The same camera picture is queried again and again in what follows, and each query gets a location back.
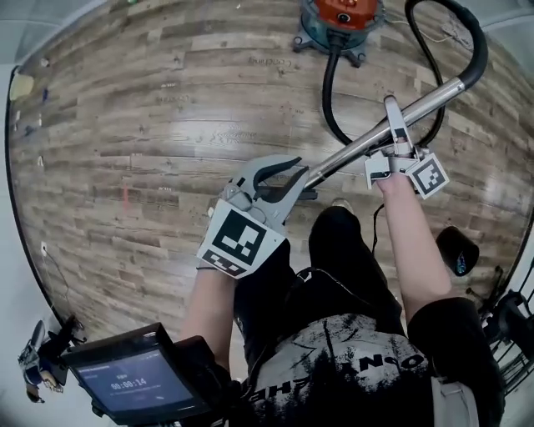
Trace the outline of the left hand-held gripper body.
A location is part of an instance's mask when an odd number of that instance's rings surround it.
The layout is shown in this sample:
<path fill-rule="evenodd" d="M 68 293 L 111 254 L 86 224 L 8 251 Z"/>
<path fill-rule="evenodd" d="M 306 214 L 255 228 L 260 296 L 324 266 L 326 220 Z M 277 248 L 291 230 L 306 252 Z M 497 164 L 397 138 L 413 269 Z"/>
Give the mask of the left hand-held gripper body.
<path fill-rule="evenodd" d="M 269 196 L 284 197 L 285 186 L 260 185 L 252 194 L 244 180 L 228 182 L 210 216 L 197 258 L 209 267 L 242 279 L 255 272 L 286 240 L 280 211 L 270 212 Z"/>

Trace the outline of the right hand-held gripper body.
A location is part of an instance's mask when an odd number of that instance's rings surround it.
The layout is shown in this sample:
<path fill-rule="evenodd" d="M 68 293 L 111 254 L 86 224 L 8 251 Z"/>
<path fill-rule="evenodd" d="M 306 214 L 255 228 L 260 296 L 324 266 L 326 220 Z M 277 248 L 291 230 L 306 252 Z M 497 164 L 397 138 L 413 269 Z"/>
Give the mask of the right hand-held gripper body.
<path fill-rule="evenodd" d="M 365 160 L 364 167 L 368 189 L 374 182 L 399 173 L 409 178 L 423 199 L 439 192 L 450 182 L 434 153 L 426 148 L 418 149 L 408 142 L 379 148 Z"/>

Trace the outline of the person's right forearm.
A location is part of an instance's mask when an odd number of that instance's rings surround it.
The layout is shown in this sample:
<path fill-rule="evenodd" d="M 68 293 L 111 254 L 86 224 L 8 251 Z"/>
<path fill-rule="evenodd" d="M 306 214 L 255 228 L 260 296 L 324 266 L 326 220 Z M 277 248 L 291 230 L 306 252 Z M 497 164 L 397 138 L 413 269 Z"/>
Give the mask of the person's right forearm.
<path fill-rule="evenodd" d="M 394 173 L 377 185 L 383 194 L 400 293 L 410 322 L 426 305 L 452 296 L 451 280 L 411 181 Z"/>

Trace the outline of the person's left forearm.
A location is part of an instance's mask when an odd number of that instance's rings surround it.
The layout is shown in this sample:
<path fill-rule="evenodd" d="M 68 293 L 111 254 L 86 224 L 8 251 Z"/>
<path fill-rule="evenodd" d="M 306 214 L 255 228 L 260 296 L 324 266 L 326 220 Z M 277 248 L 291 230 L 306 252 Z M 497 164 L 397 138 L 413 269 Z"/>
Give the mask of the person's left forearm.
<path fill-rule="evenodd" d="M 229 370 L 236 281 L 227 274 L 198 272 L 179 337 L 204 338 L 217 364 Z"/>

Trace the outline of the red and teal vacuum cleaner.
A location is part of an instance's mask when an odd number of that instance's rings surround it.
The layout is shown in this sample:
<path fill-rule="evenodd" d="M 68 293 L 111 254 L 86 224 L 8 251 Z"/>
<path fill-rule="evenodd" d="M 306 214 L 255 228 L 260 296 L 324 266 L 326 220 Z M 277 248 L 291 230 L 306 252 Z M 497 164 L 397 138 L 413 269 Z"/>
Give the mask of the red and teal vacuum cleaner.
<path fill-rule="evenodd" d="M 300 0 L 293 50 L 313 48 L 327 54 L 338 40 L 340 55 L 358 68 L 365 60 L 366 39 L 384 20 L 383 0 Z"/>

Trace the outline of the person's black trousers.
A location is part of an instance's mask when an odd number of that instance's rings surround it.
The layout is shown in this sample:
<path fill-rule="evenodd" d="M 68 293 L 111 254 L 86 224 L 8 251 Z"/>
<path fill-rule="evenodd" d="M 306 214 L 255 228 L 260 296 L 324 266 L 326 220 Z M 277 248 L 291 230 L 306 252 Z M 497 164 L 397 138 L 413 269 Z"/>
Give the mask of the person's black trousers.
<path fill-rule="evenodd" d="M 288 241 L 253 274 L 238 280 L 234 317 L 248 366 L 275 339 L 330 316 L 363 314 L 376 321 L 380 332 L 402 334 L 401 306 L 354 214 L 338 206 L 325 209 L 311 229 L 309 251 L 313 271 L 305 282 L 290 267 Z"/>

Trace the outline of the black round waste bin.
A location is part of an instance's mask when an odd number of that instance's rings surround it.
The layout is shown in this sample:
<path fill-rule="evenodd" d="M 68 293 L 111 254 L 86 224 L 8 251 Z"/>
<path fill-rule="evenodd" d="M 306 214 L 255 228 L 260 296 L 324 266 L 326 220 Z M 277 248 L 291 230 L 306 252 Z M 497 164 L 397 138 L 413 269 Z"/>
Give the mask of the black round waste bin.
<path fill-rule="evenodd" d="M 457 227 L 443 229 L 436 238 L 436 244 L 446 266 L 457 277 L 469 274 L 478 262 L 479 247 Z"/>

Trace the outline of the chest-mounted tablet screen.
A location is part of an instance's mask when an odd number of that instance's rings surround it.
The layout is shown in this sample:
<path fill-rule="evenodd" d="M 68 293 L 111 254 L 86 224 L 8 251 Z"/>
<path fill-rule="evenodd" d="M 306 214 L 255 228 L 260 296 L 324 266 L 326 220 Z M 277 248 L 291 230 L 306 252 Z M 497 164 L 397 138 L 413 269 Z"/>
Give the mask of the chest-mounted tablet screen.
<path fill-rule="evenodd" d="M 211 410 L 161 323 L 72 347 L 62 360 L 90 396 L 93 413 L 117 425 L 172 423 Z"/>

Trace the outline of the person's black white printed T-shirt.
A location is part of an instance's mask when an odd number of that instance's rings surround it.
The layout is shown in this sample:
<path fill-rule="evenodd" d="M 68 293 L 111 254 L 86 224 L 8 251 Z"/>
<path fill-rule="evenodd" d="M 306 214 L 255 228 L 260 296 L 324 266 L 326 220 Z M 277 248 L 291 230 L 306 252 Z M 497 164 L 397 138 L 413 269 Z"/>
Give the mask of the person's black white printed T-shirt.
<path fill-rule="evenodd" d="M 260 368 L 243 425 L 434 427 L 433 377 L 469 387 L 480 427 L 499 427 L 503 383 L 468 299 L 428 304 L 398 334 L 361 314 L 309 324 Z"/>

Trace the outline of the black swivel chair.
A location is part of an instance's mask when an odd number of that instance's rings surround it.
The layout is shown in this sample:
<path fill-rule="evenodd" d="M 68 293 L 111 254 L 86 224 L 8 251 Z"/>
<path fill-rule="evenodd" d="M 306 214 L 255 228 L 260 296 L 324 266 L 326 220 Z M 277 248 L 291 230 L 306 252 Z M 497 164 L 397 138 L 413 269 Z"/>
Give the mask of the black swivel chair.
<path fill-rule="evenodd" d="M 39 369 L 52 372 L 53 368 L 61 364 L 61 355 L 69 347 L 70 343 L 80 344 L 84 339 L 78 339 L 75 334 L 83 330 L 83 325 L 71 315 L 58 333 L 50 332 L 49 340 L 42 344 L 38 350 Z"/>

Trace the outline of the yellow bucket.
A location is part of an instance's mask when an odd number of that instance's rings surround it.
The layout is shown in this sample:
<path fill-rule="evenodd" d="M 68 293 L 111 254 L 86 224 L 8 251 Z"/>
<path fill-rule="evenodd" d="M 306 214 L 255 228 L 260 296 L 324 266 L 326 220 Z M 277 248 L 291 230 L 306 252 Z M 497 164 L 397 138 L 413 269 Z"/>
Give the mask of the yellow bucket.
<path fill-rule="evenodd" d="M 28 96 L 33 90 L 33 85 L 34 78 L 32 76 L 16 73 L 11 81 L 9 100 L 15 101 Z"/>

